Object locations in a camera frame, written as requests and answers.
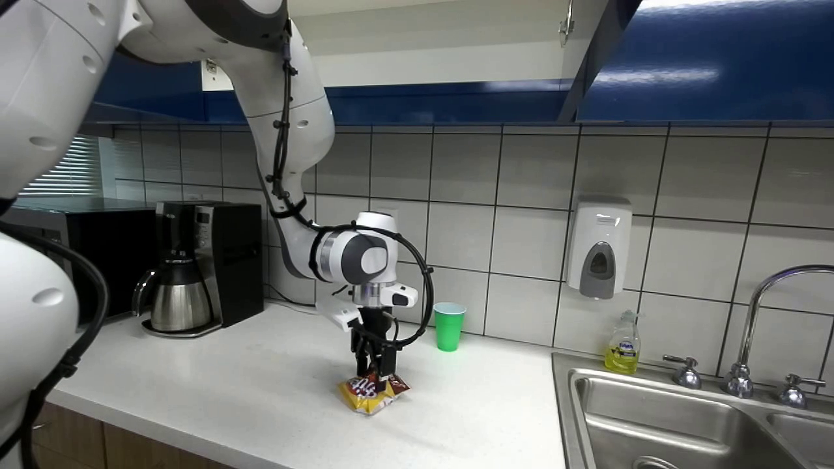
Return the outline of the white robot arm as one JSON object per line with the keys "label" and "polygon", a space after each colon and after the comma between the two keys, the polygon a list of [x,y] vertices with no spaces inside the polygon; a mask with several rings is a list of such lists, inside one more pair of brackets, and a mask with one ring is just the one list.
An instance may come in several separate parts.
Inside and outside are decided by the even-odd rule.
{"label": "white robot arm", "polygon": [[2,0],[2,204],[60,163],[91,108],[152,121],[197,114],[187,91],[152,88],[142,74],[107,83],[121,53],[152,65],[208,61],[229,77],[298,275],[361,288],[388,277],[380,237],[299,217],[303,173],[331,150],[333,114],[288,0]]}

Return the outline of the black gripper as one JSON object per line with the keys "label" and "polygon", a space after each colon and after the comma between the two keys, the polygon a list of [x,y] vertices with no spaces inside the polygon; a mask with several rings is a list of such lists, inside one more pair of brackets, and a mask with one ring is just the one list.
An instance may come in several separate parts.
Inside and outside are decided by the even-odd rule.
{"label": "black gripper", "polygon": [[361,393],[374,391],[371,376],[379,376],[379,389],[396,389],[396,345],[388,338],[392,323],[388,307],[361,311],[361,327],[352,329],[352,351],[357,361],[352,389]]}

